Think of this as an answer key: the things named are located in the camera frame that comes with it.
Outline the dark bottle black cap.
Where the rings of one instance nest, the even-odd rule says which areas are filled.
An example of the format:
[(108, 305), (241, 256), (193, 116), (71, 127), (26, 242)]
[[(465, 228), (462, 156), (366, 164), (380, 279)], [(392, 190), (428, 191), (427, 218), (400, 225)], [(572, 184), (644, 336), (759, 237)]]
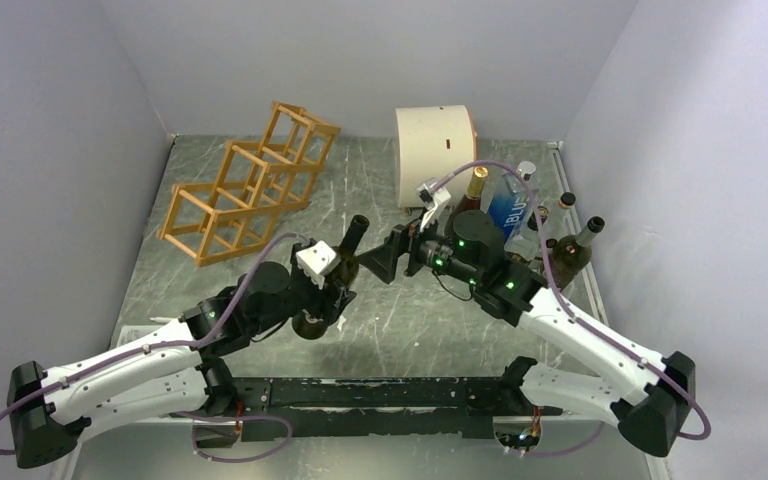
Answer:
[[(356, 251), (364, 234), (369, 227), (367, 217), (356, 214), (348, 223), (348, 228), (341, 240), (336, 246), (331, 246), (339, 256), (339, 263), (336, 268), (327, 275), (326, 281), (332, 283), (341, 280), (350, 289), (359, 272), (359, 263), (356, 258)], [(292, 320), (292, 328), (301, 338), (315, 340), (321, 338), (332, 325), (322, 323), (309, 323), (302, 320), (300, 313), (297, 313)]]

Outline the dark bottle gold cap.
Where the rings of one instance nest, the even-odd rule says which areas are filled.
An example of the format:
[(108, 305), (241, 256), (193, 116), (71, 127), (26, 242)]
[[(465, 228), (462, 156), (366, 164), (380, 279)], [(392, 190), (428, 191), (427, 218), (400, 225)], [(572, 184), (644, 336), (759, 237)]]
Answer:
[(465, 193), (456, 203), (447, 220), (444, 229), (446, 236), (451, 237), (454, 235), (454, 222), (459, 214), (468, 210), (479, 210), (481, 208), (482, 192), (488, 175), (488, 169), (484, 166), (477, 166), (472, 169), (472, 174)]

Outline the blue square glass bottle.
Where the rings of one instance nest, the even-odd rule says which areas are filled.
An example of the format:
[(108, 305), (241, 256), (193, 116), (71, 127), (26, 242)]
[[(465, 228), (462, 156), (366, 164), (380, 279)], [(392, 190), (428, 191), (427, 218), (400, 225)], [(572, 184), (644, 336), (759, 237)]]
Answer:
[(535, 164), (522, 161), (516, 170), (516, 174), (502, 175), (487, 209), (494, 224), (502, 230), (505, 240), (509, 240), (532, 213), (529, 195), (522, 181), (529, 185), (532, 193), (537, 194), (539, 191), (538, 183), (534, 179), (537, 171)]

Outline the clear bottle dark cap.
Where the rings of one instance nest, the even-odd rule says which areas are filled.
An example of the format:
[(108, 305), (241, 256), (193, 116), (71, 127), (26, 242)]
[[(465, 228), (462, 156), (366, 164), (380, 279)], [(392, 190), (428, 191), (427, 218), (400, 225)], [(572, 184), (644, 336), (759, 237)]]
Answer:
[(538, 254), (542, 242), (539, 237), (536, 218), (539, 217), (542, 222), (545, 222), (548, 215), (549, 210), (540, 205), (528, 220), (522, 223), (519, 229), (510, 236), (505, 250), (511, 260), (528, 264)]

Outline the dark green wine bottle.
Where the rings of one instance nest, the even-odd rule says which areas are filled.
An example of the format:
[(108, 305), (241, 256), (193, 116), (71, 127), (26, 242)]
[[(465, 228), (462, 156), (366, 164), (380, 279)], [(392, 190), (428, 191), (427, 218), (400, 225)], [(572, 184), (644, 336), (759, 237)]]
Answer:
[(601, 216), (593, 216), (578, 233), (562, 237), (549, 252), (548, 269), (559, 290), (569, 286), (590, 263), (592, 243), (605, 226)]

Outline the clear glass bottle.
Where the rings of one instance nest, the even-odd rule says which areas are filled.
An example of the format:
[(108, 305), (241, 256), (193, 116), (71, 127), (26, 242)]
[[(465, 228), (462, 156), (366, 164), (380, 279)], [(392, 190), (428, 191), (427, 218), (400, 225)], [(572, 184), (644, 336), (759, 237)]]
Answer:
[(559, 207), (563, 210), (571, 209), (576, 203), (577, 197), (572, 192), (564, 192), (558, 200)]

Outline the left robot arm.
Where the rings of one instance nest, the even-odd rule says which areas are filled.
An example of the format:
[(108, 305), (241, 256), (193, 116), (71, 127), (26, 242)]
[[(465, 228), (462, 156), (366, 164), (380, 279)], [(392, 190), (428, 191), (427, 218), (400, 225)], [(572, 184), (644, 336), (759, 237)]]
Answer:
[(49, 464), (79, 443), (149, 417), (237, 408), (223, 358), (290, 321), (317, 339), (355, 298), (359, 265), (342, 260), (320, 273), (293, 258), (265, 261), (238, 282), (153, 332), (89, 359), (45, 368), (36, 361), (11, 373), (7, 408), (21, 469)]

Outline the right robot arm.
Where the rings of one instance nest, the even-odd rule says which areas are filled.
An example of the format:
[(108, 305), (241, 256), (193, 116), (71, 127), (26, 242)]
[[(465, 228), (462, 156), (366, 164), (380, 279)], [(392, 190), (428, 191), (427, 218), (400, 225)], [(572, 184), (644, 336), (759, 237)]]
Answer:
[(466, 283), (488, 315), (538, 334), (593, 372), (574, 374), (519, 358), (499, 389), (508, 412), (522, 414), (535, 405), (584, 414), (617, 428), (640, 451), (669, 454), (695, 399), (690, 357), (638, 345), (555, 295), (544, 277), (506, 255), (503, 232), (481, 211), (460, 214), (451, 237), (438, 235), (421, 218), (398, 225), (358, 260), (391, 283), (401, 256), (408, 258), (406, 275), (428, 267)]

